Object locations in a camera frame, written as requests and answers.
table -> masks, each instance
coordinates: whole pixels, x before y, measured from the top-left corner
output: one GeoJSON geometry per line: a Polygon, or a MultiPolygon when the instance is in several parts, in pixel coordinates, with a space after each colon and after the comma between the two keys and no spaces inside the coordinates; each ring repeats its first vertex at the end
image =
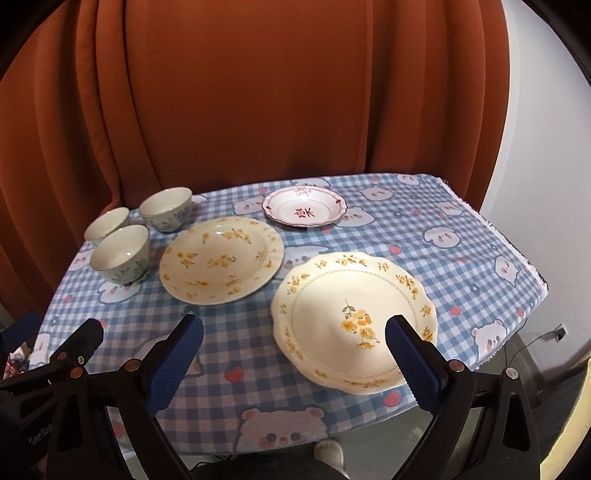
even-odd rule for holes
{"type": "MultiPolygon", "coordinates": [[[[193,197],[191,222],[248,215],[273,224],[285,243],[277,275],[254,294],[220,306],[196,307],[171,297],[157,275],[158,259],[178,234],[151,231],[151,269],[143,283],[105,282],[89,266],[84,244],[51,302],[35,348],[47,361],[88,317],[105,340],[90,373],[117,369],[168,335],[184,312],[205,329],[203,345],[169,408],[157,419],[180,453],[229,453],[311,442],[383,420],[415,405],[405,385],[376,395],[320,387],[284,357],[272,336],[269,304],[293,266],[332,251],[387,257],[419,279],[438,316],[437,347],[471,368],[489,359],[547,295],[535,268],[484,218],[428,175],[360,174],[234,187],[193,197]],[[291,184],[315,184],[348,204],[336,224],[281,226],[261,210],[264,195],[291,184]]],[[[138,219],[137,212],[132,218],[138,219]]],[[[126,443],[117,412],[115,434],[126,443]]]]}

blue gripper pad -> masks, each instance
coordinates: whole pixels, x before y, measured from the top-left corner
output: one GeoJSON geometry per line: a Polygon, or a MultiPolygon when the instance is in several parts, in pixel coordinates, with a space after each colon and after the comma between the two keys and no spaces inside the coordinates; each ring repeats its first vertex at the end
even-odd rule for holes
{"type": "Polygon", "coordinates": [[[27,313],[18,322],[13,323],[10,327],[0,333],[0,347],[3,352],[13,353],[24,342],[39,330],[41,326],[41,319],[35,312],[27,313]]]}
{"type": "MultiPolygon", "coordinates": [[[[418,406],[435,417],[443,406],[440,395],[441,383],[413,340],[399,325],[397,317],[401,316],[392,317],[386,323],[386,345],[413,392],[418,406]]],[[[415,341],[418,339],[422,342],[416,332],[414,333],[415,341]]]]}
{"type": "Polygon", "coordinates": [[[160,363],[160,367],[151,378],[146,399],[146,409],[152,417],[156,415],[156,412],[164,410],[170,405],[178,386],[181,384],[191,362],[203,343],[203,322],[198,317],[190,316],[193,319],[189,327],[178,340],[176,346],[168,353],[162,363],[160,363]]]}

tea cup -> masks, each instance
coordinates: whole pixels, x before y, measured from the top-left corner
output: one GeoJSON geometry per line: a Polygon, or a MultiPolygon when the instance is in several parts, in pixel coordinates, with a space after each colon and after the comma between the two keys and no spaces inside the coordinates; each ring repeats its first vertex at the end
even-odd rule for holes
{"type": "Polygon", "coordinates": [[[150,232],[144,225],[124,226],[108,235],[90,256],[90,266],[116,284],[139,279],[150,263],[150,232]]]}
{"type": "Polygon", "coordinates": [[[129,209],[119,207],[103,213],[84,232],[84,240],[96,247],[115,230],[129,225],[129,209]]]}
{"type": "Polygon", "coordinates": [[[175,187],[154,193],[139,206],[139,214],[147,225],[162,233],[179,230],[189,216],[191,192],[186,187],[175,187]]]}

white plate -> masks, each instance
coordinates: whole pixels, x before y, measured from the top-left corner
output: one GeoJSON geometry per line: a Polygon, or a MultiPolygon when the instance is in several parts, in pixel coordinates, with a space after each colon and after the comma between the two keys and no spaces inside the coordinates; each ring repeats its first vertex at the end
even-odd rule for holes
{"type": "Polygon", "coordinates": [[[263,200],[262,209],[285,225],[315,227],[337,221],[347,211],[347,203],[331,190],[294,186],[271,192],[263,200]]]}
{"type": "Polygon", "coordinates": [[[271,302],[273,335],[307,378],[353,394],[405,383],[384,338],[402,314],[436,343],[435,307],[423,286],[390,260],[361,252],[318,255],[295,267],[271,302]]]}
{"type": "Polygon", "coordinates": [[[277,272],[283,241],[258,220],[224,217],[179,235],[160,260],[160,280],[173,297],[217,305],[258,290],[277,272]]]}

bowl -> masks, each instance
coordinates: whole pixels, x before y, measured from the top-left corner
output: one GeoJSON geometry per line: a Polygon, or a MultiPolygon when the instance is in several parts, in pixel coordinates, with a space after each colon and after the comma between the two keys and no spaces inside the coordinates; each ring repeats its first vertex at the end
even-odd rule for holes
{"type": "Polygon", "coordinates": [[[96,247],[115,230],[129,225],[129,209],[119,207],[103,213],[84,232],[84,240],[96,247]]]}
{"type": "Polygon", "coordinates": [[[120,285],[139,279],[150,262],[150,232],[143,225],[129,225],[107,236],[90,257],[90,266],[120,285]]]}
{"type": "Polygon", "coordinates": [[[154,193],[139,206],[147,225],[159,232],[170,233],[181,228],[191,208],[191,189],[175,187],[154,193]]]}

